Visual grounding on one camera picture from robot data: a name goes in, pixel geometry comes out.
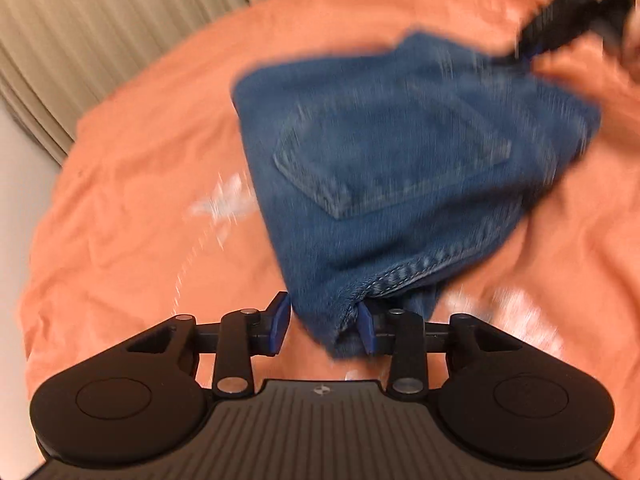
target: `denim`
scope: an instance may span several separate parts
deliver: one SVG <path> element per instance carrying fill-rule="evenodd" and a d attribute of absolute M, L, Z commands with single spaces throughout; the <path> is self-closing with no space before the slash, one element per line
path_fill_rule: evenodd
<path fill-rule="evenodd" d="M 294 310 L 338 357 L 364 351 L 365 297 L 428 319 L 600 124 L 528 66 L 421 32 L 384 54 L 261 68 L 232 96 Z"/>

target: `back pocket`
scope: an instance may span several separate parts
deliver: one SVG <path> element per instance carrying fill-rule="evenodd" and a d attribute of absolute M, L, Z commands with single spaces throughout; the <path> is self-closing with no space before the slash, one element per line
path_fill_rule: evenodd
<path fill-rule="evenodd" d="M 507 160 L 511 143 L 455 95 L 420 82 L 297 106 L 273 160 L 336 219 L 395 205 Z"/>

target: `round black pad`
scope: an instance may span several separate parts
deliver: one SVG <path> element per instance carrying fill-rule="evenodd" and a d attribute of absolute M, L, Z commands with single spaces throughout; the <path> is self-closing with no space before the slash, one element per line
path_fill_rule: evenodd
<path fill-rule="evenodd" d="M 159 456 L 191 436 L 207 403 L 198 384 L 158 355 L 88 360 L 44 383 L 31 423 L 52 457 L 118 466 Z"/>
<path fill-rule="evenodd" d="M 443 385 L 438 410 L 462 444 L 520 466 L 593 458 L 613 420 L 598 381 L 532 349 L 463 368 Z"/>

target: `orange fabric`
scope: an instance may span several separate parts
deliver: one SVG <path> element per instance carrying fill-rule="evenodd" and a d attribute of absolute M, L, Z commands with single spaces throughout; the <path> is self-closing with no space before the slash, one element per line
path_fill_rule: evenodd
<path fill-rule="evenodd" d="M 34 238 L 20 306 L 30 394 L 176 312 L 215 322 L 231 310 L 263 308 L 284 288 L 257 211 L 202 213 L 207 197 L 219 206 L 225 193 L 238 198 L 238 186 L 251 202 L 229 97 L 241 72 L 391 46 L 412 28 L 506 52 L 542 1 L 268 0 L 210 25 L 92 110 Z M 558 327 L 562 357 L 614 397 L 616 420 L 600 460 L 636 479 L 640 91 L 596 38 L 540 59 L 537 70 L 599 101 L 602 129 L 508 243 L 452 287 L 479 300 L 500 288 L 526 291 Z M 202 361 L 202 383 L 211 363 Z M 445 372 L 433 364 L 436 383 Z M 331 380 L 383 376 L 386 361 L 332 362 L 294 319 L 282 353 L 254 365 L 258 380 Z"/>

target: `curtain fold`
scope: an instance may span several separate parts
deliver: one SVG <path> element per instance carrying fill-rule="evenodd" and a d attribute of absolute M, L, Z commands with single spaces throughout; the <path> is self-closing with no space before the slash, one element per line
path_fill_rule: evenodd
<path fill-rule="evenodd" d="M 217 17 L 255 0 L 0 0 L 0 96 L 59 163 L 76 122 Z"/>

